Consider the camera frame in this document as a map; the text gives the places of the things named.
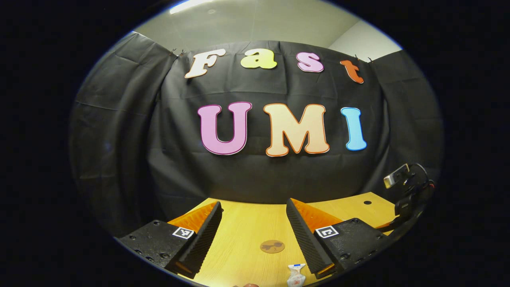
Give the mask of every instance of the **black fabric backdrop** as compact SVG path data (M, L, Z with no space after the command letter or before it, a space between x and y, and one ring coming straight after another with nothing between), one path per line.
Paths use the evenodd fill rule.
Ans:
M274 69L240 65L249 49L272 50ZM200 77L185 79L193 55L225 49ZM317 54L321 73L297 66L299 52ZM342 60L359 68L350 79ZM233 102L253 104L248 139L231 156L207 151L200 139L199 107L217 104L218 138L233 135ZM330 150L269 157L270 121L263 107L284 103L296 118L308 104L326 108ZM343 107L361 111L367 147L350 151ZM116 236L154 218L172 219L207 197L254 203L315 202L374 192L395 201L382 178L405 162L419 162L437 180L443 127L436 97L403 52L367 63L329 49L281 41L205 47L176 58L137 33L120 40L91 71L71 115L73 174L92 212Z

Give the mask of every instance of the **fluorescent light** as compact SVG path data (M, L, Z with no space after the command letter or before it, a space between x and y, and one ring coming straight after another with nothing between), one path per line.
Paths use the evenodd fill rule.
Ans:
M173 7L172 9L170 9L170 14L181 12L185 9L200 5L202 3L212 2L212 1L214 1L214 0L188 0L186 2L183 2L183 3Z

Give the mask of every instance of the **wooden table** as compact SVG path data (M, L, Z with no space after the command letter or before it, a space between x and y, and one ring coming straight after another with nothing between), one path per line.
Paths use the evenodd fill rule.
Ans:
M194 209L216 200L208 198ZM210 287L242 287L247 283L286 287L290 276L287 266L306 263L287 219L286 205L219 201L224 209L221 223L200 272L192 281ZM395 218L394 205L373 193L309 204L342 220L357 217L373 227ZM265 253L260 245L267 240L279 240L285 249ZM308 266L301 269L301 274L306 276L304 285L318 281Z

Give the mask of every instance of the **pink letter u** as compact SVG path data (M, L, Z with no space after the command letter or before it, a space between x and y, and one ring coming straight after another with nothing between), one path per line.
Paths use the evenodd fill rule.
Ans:
M221 112L218 105L203 106L198 109L200 115L200 133L203 146L213 154L231 155L240 152L246 145L246 118L251 103L236 102L228 106L234 114L234 137L230 141L220 141L217 134L217 115Z

